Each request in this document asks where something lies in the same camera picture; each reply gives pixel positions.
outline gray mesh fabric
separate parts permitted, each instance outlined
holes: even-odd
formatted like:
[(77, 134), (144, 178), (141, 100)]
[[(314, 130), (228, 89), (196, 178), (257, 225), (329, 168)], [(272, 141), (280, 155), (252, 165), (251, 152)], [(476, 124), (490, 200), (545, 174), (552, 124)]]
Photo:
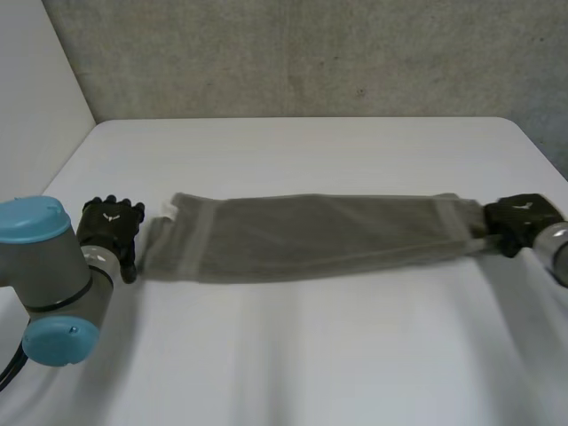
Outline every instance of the gray mesh fabric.
[(147, 278), (238, 283), (306, 280), (424, 264), (485, 247), (481, 206), (452, 194), (292, 195), (210, 200), (177, 193), (155, 218)]

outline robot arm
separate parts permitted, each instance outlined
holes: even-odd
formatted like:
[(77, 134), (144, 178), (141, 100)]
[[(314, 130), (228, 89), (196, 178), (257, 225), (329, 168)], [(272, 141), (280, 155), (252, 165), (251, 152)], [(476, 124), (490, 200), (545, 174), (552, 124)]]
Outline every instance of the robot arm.
[(118, 273), (136, 279), (134, 237), (144, 205), (95, 198), (73, 232), (51, 197), (0, 204), (0, 283), (14, 288), (30, 322), (22, 348), (52, 367), (75, 364), (94, 349)]
[(537, 193), (501, 198), (485, 206), (485, 221), (504, 256), (531, 248), (556, 282), (568, 288), (568, 222), (547, 199)]

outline white table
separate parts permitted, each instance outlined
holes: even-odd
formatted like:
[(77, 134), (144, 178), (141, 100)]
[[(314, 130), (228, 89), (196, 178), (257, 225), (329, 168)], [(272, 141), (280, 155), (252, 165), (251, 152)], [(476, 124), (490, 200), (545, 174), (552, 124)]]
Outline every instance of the white table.
[[(143, 201), (149, 219), (177, 191), (482, 203), (536, 192), (568, 212), (565, 180), (497, 118), (106, 122), (46, 193), (76, 226), (95, 195)], [(0, 395), (0, 425), (565, 424), (550, 285), (525, 254), (286, 284), (117, 286), (93, 356), (29, 362)], [(0, 365), (26, 321), (3, 289)]]

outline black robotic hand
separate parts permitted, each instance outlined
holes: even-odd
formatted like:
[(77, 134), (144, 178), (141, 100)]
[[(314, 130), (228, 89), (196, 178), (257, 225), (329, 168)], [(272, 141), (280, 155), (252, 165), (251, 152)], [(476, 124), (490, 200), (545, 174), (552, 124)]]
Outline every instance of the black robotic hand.
[(130, 200), (116, 201), (114, 195), (102, 201), (99, 197), (88, 201), (77, 228), (81, 246), (100, 246), (113, 252), (121, 264), (122, 280), (131, 284), (138, 276), (134, 237), (144, 221), (144, 204), (134, 207)]
[(514, 257), (523, 248), (532, 248), (537, 235), (548, 226), (563, 222), (558, 210), (538, 193), (501, 198), (484, 207), (490, 234), (499, 235), (498, 248)]

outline gray wall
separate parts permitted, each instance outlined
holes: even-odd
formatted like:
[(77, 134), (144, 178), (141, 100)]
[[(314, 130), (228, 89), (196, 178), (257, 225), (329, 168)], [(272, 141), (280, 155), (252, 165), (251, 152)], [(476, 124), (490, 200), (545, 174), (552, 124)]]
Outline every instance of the gray wall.
[(95, 118), (495, 115), (568, 176), (566, 0), (43, 0)]

